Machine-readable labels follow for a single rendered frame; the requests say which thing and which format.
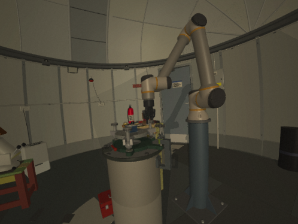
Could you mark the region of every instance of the red toolbox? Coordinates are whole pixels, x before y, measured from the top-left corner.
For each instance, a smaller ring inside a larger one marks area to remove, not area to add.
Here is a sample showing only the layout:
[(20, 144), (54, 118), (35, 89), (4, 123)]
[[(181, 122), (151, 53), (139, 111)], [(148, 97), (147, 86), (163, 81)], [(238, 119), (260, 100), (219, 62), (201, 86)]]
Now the red toolbox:
[(107, 190), (98, 194), (99, 206), (101, 207), (102, 218), (106, 218), (114, 214), (112, 210), (111, 190)]

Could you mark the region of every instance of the red fire extinguisher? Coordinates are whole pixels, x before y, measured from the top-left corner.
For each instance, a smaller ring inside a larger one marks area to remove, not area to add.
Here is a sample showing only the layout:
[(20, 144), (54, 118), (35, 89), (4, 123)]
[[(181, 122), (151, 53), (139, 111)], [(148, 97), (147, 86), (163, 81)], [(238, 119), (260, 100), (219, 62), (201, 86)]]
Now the red fire extinguisher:
[(135, 123), (135, 118), (133, 116), (133, 108), (131, 105), (129, 105), (128, 111), (127, 111), (127, 116), (128, 116), (128, 123), (129, 124), (134, 124)]

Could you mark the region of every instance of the black trash can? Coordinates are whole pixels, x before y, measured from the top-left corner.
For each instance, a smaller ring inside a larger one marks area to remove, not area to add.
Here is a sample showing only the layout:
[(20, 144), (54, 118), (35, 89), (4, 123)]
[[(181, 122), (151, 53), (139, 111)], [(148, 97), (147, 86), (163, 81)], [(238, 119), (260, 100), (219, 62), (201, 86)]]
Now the black trash can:
[(281, 127), (278, 166), (298, 172), (298, 128)]

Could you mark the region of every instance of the dark floor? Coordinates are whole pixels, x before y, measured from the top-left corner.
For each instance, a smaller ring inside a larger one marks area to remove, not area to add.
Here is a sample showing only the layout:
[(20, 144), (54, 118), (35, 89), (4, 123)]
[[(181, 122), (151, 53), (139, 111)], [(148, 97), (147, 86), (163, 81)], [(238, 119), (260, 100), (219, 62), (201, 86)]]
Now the dark floor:
[[(163, 223), (195, 224), (172, 198), (183, 192), (188, 179), (188, 145), (177, 150), (178, 168), (163, 170)], [(298, 172), (280, 168), (276, 160), (209, 147), (209, 193), (228, 204), (212, 224), (297, 224)], [(93, 150), (51, 163), (38, 176), (39, 189), (31, 206), (0, 211), (0, 224), (58, 224), (98, 193), (110, 188), (107, 160)], [(0, 189), (15, 183), (0, 185)], [(17, 200), (18, 194), (0, 196), (0, 203)]]

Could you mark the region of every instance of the red table leg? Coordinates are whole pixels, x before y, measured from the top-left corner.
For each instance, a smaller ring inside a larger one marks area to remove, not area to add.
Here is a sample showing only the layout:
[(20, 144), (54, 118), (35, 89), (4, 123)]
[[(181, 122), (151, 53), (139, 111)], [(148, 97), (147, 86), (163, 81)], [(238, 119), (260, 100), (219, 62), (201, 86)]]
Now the red table leg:
[(28, 172), (29, 182), (35, 184), (35, 190), (34, 191), (36, 191), (38, 189), (38, 185), (37, 185), (37, 175), (35, 173), (34, 161), (32, 161), (27, 166), (27, 172)]
[(31, 202), (27, 188), (25, 173), (22, 172), (21, 174), (16, 174), (14, 177), (16, 179), (17, 191), (19, 193), (20, 204), (22, 206), (22, 209), (29, 208)]

